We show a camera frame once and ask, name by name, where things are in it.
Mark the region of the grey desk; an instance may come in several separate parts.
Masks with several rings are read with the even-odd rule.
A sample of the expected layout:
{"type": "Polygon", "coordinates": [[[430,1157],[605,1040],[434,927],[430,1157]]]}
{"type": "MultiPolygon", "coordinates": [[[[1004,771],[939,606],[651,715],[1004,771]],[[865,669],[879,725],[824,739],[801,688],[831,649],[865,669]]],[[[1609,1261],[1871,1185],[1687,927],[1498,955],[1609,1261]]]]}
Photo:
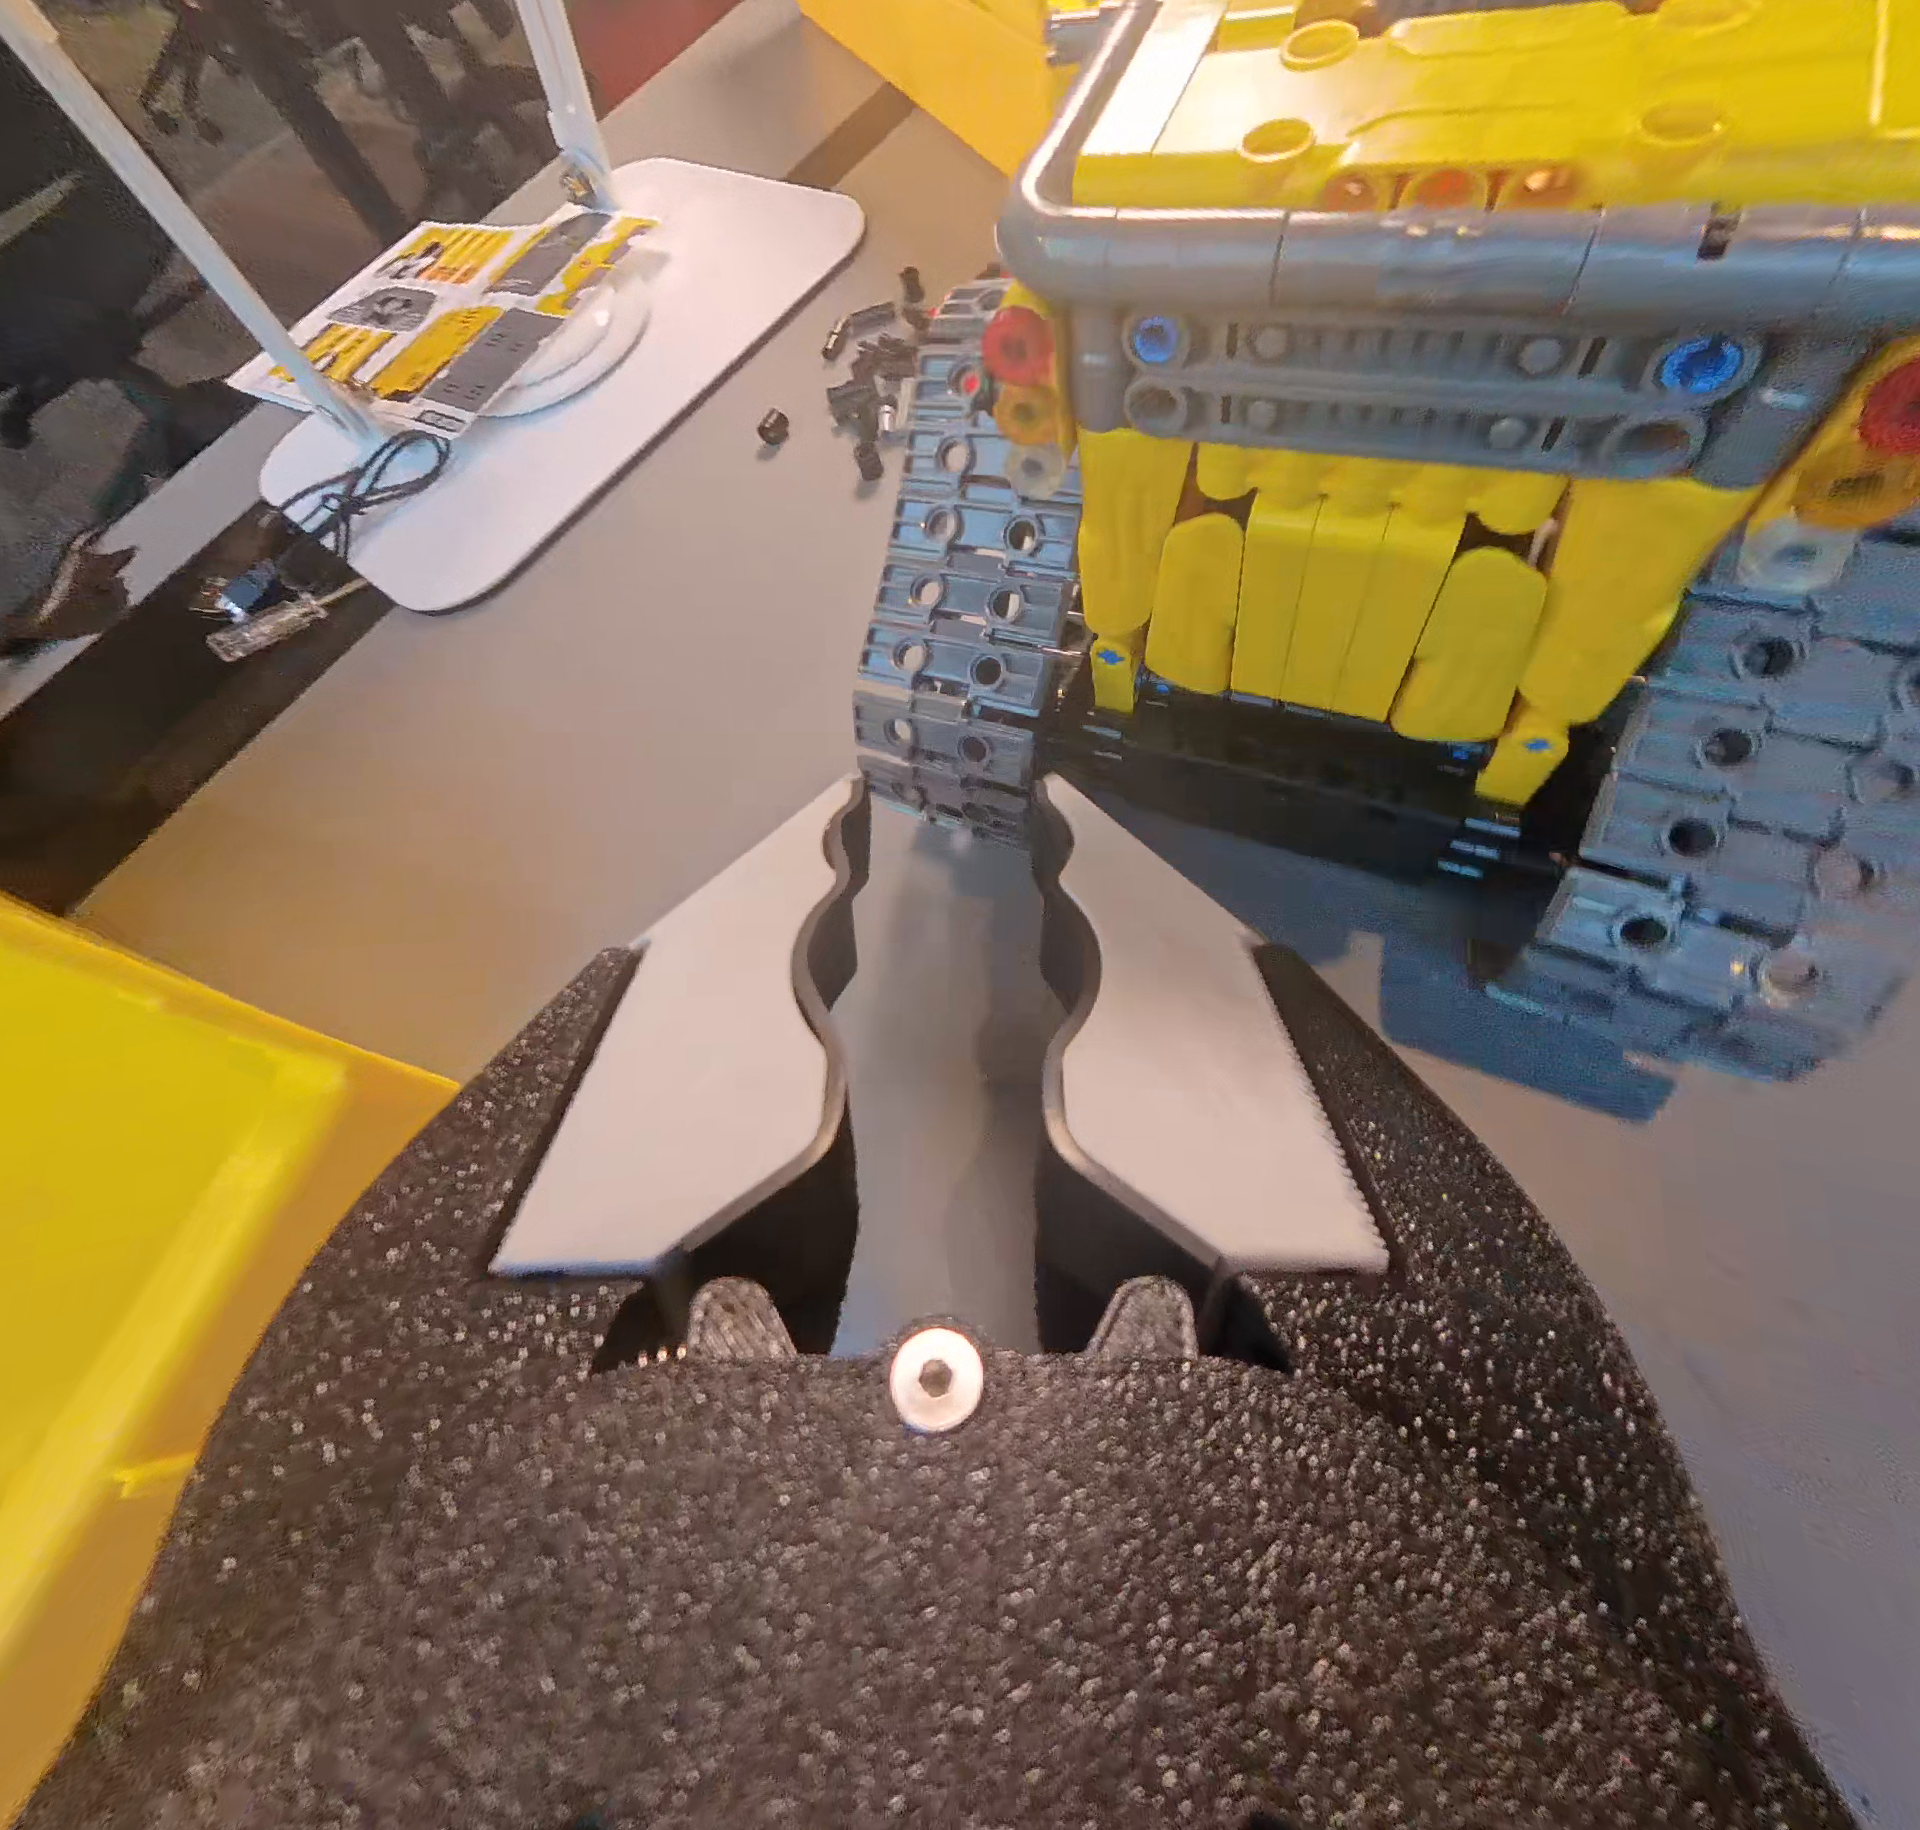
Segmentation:
{"type": "MultiPolygon", "coordinates": [[[[735,6],[607,136],[841,188],[865,239],[511,584],[378,617],[82,900],[139,954],[444,1076],[847,770],[890,504],[824,429],[819,347],[907,263],[970,276],[1003,196],[795,0],[735,6]]],[[[1456,902],[1120,817],[1313,961],[1538,1202],[1807,1734],[1863,1821],[1916,1825],[1916,990],[1797,1081],[1640,1070],[1478,995],[1456,902]]],[[[1021,856],[876,811],[836,1010],[859,1185],[838,1347],[923,1313],[1038,1346],[1040,924],[1021,856]]]]}

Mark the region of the pile of black red pins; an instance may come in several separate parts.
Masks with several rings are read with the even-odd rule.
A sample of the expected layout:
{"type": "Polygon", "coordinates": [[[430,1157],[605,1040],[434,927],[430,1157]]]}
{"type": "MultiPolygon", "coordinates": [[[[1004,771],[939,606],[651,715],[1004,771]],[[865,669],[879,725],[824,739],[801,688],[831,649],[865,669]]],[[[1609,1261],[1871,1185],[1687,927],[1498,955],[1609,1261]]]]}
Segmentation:
{"type": "Polygon", "coordinates": [[[863,491],[883,475],[885,449],[908,419],[929,325],[923,275],[919,265],[907,263],[890,297],[841,310],[824,335],[829,424],[848,444],[858,487],[863,491]]]}

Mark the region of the white stand base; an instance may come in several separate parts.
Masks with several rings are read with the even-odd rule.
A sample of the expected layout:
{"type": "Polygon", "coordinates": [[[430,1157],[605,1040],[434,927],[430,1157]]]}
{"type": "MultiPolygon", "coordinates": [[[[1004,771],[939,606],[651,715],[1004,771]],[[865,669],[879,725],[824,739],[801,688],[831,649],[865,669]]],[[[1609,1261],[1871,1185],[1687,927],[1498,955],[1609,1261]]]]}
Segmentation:
{"type": "Polygon", "coordinates": [[[321,376],[296,325],[274,314],[36,0],[4,0],[12,59],[255,343],[222,390],[293,419],[264,460],[259,497],[329,542],[372,592],[428,617],[510,583],[839,272],[865,232],[859,206],[831,188],[674,158],[614,163],[565,0],[510,2],[556,150],[564,204],[553,212],[649,215],[661,265],[643,337],[603,381],[444,437],[385,426],[321,376]]]}

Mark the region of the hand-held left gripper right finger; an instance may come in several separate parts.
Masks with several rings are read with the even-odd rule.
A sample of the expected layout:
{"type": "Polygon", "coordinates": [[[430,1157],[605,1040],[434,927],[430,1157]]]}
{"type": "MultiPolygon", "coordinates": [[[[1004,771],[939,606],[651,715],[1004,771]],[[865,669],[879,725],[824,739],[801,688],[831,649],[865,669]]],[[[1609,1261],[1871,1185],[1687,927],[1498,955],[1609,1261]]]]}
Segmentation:
{"type": "Polygon", "coordinates": [[[1045,917],[1091,958],[1043,1062],[1057,1155],[1211,1271],[1385,1273],[1260,937],[1063,776],[1035,819],[1045,917]]]}

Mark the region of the black office chair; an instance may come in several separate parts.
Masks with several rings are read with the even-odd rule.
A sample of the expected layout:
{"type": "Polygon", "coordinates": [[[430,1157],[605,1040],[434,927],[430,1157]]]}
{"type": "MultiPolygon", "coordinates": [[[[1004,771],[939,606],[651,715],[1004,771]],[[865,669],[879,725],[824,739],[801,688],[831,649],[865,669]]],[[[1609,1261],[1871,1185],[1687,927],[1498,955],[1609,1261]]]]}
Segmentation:
{"type": "Polygon", "coordinates": [[[484,136],[522,158],[536,150],[532,70],[489,57],[458,19],[507,40],[507,0],[184,2],[368,230],[396,230],[400,207],[324,95],[324,64],[350,45],[413,129],[427,201],[473,201],[484,136]]]}

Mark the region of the yellow grey sticker sheet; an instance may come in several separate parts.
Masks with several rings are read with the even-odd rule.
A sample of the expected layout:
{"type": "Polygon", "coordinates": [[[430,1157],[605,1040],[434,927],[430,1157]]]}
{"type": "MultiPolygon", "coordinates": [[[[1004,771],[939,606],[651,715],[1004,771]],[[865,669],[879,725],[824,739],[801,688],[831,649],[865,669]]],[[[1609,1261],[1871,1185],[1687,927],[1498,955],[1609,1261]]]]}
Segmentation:
{"type": "Polygon", "coordinates": [[[649,215],[565,207],[534,226],[420,223],[293,327],[393,429],[456,437],[528,417],[635,351],[661,256],[649,215]]]}

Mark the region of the tracked toy brick vehicle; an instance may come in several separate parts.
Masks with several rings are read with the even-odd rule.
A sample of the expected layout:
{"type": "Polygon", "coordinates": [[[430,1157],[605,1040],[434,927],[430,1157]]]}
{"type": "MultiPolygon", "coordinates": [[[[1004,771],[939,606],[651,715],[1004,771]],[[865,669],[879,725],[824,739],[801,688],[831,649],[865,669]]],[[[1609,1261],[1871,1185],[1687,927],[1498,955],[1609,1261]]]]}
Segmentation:
{"type": "Polygon", "coordinates": [[[1916,979],[1916,0],[1043,0],[926,323],[876,794],[1076,766],[1512,879],[1485,984],[1760,1077],[1916,979]]]}

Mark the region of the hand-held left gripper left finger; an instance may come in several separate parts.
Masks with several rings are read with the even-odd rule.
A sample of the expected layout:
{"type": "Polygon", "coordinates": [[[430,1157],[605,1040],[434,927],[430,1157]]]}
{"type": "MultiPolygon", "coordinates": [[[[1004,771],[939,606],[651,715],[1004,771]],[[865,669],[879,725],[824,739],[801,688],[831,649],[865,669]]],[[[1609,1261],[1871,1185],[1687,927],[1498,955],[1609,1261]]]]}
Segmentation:
{"type": "Polygon", "coordinates": [[[847,1120],[870,794],[836,778],[635,941],[631,975],[493,1246],[504,1277],[661,1266],[820,1163],[847,1120]]]}

